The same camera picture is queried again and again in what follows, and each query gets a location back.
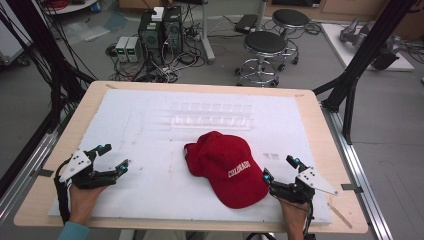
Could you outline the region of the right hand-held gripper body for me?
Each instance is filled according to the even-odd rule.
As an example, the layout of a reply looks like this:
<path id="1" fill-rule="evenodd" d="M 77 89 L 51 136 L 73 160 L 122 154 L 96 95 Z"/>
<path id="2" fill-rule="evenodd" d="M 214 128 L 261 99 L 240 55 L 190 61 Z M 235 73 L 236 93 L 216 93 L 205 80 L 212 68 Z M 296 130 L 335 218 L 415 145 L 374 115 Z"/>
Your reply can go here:
<path id="1" fill-rule="evenodd" d="M 311 203 L 315 191 L 319 190 L 337 196 L 338 191 L 314 167 L 297 173 L 295 182 L 290 184 L 275 181 L 275 187 L 269 193 L 276 198 L 288 200 L 292 203 Z"/>

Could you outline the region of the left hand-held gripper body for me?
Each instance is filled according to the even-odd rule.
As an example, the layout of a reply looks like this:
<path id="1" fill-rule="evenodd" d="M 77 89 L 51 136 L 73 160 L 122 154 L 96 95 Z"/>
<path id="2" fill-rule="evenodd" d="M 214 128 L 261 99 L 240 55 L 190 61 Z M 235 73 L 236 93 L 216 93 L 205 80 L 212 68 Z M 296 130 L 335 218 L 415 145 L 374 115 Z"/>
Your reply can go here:
<path id="1" fill-rule="evenodd" d="M 106 150 L 77 150 L 59 176 L 59 182 L 66 183 L 71 180 L 79 189 L 95 189 L 114 185 L 117 181 L 115 171 L 98 172 L 94 170 L 95 158 L 105 153 Z"/>

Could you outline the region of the red baseball cap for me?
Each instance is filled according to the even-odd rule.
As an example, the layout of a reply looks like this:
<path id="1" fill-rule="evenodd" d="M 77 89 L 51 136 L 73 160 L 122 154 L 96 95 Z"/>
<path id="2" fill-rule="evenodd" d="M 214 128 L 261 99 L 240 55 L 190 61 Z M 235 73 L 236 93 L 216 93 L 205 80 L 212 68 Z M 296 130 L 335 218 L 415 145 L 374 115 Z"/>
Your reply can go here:
<path id="1" fill-rule="evenodd" d="M 249 144 L 241 137 L 211 131 L 184 146 L 189 172 L 206 178 L 218 199 L 227 207 L 242 209 L 268 194 L 262 170 Z"/>

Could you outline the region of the person's left hand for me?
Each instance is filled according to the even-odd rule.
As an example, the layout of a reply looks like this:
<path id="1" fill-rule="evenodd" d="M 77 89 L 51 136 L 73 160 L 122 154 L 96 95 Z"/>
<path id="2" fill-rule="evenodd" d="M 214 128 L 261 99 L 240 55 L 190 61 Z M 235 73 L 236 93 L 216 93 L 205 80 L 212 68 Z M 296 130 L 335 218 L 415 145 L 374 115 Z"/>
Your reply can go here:
<path id="1" fill-rule="evenodd" d="M 95 189 L 79 189 L 77 186 L 70 187 L 71 197 L 71 222 L 86 225 L 92 216 L 98 197 L 105 190 L 105 187 Z"/>

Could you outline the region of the white foam board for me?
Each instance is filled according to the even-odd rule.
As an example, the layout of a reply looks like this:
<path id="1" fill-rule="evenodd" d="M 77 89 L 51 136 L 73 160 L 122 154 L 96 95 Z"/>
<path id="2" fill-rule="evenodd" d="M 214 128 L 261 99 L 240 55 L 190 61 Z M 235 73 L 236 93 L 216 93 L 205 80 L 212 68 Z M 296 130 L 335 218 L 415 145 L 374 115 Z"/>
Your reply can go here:
<path id="1" fill-rule="evenodd" d="M 173 128 L 172 102 L 229 103 L 252 106 L 250 130 Z M 225 206 L 209 181 L 193 176 L 184 158 L 184 146 L 211 131 L 243 138 L 260 169 L 267 168 L 275 181 L 292 183 L 298 173 L 288 155 L 315 167 L 306 127 L 296 96 L 252 95 L 238 92 L 196 93 L 110 89 L 104 95 L 77 150 L 98 145 L 112 149 L 97 156 L 94 170 L 115 171 L 129 161 L 128 171 L 106 186 L 94 214 L 101 218 L 194 220 L 213 222 L 278 223 L 282 217 L 269 193 L 242 209 Z"/>

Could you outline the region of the grey power supply unit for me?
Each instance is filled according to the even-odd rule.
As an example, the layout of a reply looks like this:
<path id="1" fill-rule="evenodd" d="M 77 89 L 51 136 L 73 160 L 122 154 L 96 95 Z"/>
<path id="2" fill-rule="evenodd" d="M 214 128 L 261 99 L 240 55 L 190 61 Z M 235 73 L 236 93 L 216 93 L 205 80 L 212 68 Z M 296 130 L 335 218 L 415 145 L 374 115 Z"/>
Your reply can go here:
<path id="1" fill-rule="evenodd" d="M 138 37 L 130 37 L 128 39 L 126 53 L 129 62 L 138 62 L 141 59 L 142 51 Z"/>
<path id="2" fill-rule="evenodd" d="M 128 43 L 129 38 L 126 36 L 122 36 L 119 38 L 116 46 L 115 46 L 115 50 L 117 53 L 117 57 L 119 59 L 120 62 L 127 62 L 128 61 L 128 57 L 126 54 L 126 45 Z"/>

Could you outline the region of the clear plastic sheet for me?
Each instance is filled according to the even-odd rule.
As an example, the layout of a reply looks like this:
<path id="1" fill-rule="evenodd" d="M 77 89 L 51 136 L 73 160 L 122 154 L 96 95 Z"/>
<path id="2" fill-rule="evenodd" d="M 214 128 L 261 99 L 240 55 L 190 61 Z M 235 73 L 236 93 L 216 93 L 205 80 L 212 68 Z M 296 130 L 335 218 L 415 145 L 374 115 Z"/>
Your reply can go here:
<path id="1" fill-rule="evenodd" d="M 85 22 L 71 23 L 64 27 L 65 36 L 70 44 L 91 42 L 109 33 L 103 26 L 89 27 Z"/>

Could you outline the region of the black round stool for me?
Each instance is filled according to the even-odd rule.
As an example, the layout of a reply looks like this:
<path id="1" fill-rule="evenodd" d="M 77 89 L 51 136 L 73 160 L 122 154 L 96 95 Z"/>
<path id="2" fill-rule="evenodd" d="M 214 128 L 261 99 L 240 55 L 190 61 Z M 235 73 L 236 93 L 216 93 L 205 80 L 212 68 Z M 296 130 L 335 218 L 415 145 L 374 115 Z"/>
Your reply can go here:
<path id="1" fill-rule="evenodd" d="M 286 43 L 283 38 L 272 32 L 256 31 L 244 38 L 243 45 L 255 57 L 244 61 L 235 69 L 235 74 L 239 77 L 237 86 L 250 82 L 261 87 L 276 87 L 279 84 L 279 76 L 277 69 L 268 59 L 284 54 Z"/>
<path id="2" fill-rule="evenodd" d="M 292 63 L 296 65 L 299 60 L 299 47 L 289 38 L 291 33 L 303 30 L 309 23 L 309 18 L 300 11 L 293 9 L 279 9 L 272 14 L 272 21 L 278 27 L 278 34 L 283 38 L 285 49 L 282 63 L 278 66 L 283 71 L 288 56 L 293 56 Z"/>

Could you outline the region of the black computer tower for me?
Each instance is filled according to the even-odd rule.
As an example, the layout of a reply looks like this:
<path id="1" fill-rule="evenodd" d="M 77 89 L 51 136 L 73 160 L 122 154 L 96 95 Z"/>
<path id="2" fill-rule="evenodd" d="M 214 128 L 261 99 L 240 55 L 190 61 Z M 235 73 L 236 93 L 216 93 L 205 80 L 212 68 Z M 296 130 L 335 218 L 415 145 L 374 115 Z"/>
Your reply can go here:
<path id="1" fill-rule="evenodd" d="M 147 10 L 141 16 L 138 35 L 145 56 L 150 56 L 157 65 L 162 65 L 163 23 L 152 20 L 153 11 Z"/>
<path id="2" fill-rule="evenodd" d="M 182 10 L 180 6 L 167 8 L 163 18 L 168 49 L 175 54 L 183 51 Z"/>

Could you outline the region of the white floor board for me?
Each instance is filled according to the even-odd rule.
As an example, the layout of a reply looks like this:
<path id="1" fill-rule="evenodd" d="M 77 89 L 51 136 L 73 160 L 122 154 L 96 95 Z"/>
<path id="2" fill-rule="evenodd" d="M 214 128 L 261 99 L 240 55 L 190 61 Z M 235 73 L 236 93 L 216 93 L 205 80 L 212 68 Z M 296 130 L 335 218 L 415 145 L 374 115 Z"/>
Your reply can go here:
<path id="1" fill-rule="evenodd" d="M 339 39 L 340 32 L 345 28 L 345 25 L 323 23 L 322 29 L 327 40 L 332 44 L 333 50 L 336 52 L 339 60 L 346 67 L 353 56 L 356 54 L 357 49 L 350 42 L 342 42 Z M 396 52 L 397 59 L 388 67 L 386 71 L 401 71 L 409 72 L 414 67 L 408 62 L 408 60 L 400 53 L 401 41 L 396 38 L 391 41 L 394 50 Z"/>

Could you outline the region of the grey equipment case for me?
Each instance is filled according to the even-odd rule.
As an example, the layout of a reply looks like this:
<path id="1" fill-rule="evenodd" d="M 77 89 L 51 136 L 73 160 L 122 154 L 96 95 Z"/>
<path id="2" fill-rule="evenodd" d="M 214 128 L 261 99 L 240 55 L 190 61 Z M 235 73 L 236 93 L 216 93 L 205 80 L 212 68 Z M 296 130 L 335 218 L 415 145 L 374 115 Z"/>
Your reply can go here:
<path id="1" fill-rule="evenodd" d="M 17 36 L 27 45 L 32 43 L 31 38 L 26 30 L 7 4 L 6 0 L 0 0 L 0 17 L 4 17 L 7 23 L 10 23 Z M 18 39 L 0 20 L 0 65 L 10 65 L 24 49 Z"/>

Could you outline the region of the white box device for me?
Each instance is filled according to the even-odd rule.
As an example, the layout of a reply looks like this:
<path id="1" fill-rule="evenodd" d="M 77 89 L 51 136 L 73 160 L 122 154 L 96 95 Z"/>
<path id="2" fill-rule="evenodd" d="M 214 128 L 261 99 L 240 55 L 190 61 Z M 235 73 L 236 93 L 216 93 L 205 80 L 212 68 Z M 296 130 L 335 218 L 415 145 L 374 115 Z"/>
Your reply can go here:
<path id="1" fill-rule="evenodd" d="M 153 22 L 161 22 L 163 20 L 164 17 L 164 8 L 163 7 L 154 7 L 153 8 L 153 13 L 151 15 L 151 20 Z"/>

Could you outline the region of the flat black device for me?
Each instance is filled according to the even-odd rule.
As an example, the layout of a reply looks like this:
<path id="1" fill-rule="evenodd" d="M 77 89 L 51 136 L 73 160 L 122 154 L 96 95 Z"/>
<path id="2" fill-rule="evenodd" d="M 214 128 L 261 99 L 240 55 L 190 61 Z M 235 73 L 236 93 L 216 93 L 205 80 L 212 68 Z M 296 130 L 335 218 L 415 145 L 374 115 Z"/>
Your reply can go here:
<path id="1" fill-rule="evenodd" d="M 234 30 L 239 33 L 248 34 L 255 29 L 257 22 L 256 14 L 246 14 L 236 23 Z"/>

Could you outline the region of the aluminium frame rail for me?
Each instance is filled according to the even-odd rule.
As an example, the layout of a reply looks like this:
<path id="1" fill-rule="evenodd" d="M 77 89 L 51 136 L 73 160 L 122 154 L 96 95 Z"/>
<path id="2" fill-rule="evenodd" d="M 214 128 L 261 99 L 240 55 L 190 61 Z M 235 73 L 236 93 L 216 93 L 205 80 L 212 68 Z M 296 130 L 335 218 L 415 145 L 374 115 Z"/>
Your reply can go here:
<path id="1" fill-rule="evenodd" d="M 325 108 L 322 108 L 322 112 L 331 129 L 335 142 L 341 150 L 342 161 L 347 168 L 353 191 L 365 213 L 367 224 L 371 227 L 377 240 L 393 240 L 392 233 L 375 198 L 356 150 L 342 134 L 342 117 L 338 113 L 330 112 Z"/>
<path id="2" fill-rule="evenodd" d="M 38 177 L 39 170 L 44 169 L 43 166 L 58 139 L 57 132 L 46 133 L 39 140 L 30 142 L 29 149 L 20 154 L 24 164 L 19 168 L 17 175 L 0 198 L 0 225 L 8 219 L 13 208 L 29 191 Z"/>

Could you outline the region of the grey metal post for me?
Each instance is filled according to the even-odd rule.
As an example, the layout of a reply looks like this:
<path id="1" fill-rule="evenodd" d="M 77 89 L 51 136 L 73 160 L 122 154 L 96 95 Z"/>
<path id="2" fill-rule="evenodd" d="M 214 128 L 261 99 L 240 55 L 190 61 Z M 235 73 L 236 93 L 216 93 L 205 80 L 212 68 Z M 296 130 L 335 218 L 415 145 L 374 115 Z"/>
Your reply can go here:
<path id="1" fill-rule="evenodd" d="M 265 16 L 265 11 L 267 7 L 268 0 L 259 0 L 257 20 L 255 25 L 255 31 L 258 32 L 262 29 L 262 22 Z"/>
<path id="2" fill-rule="evenodd" d="M 202 6 L 202 32 L 201 42 L 206 54 L 206 62 L 212 64 L 215 62 L 215 54 L 208 38 L 208 0 L 201 0 Z"/>

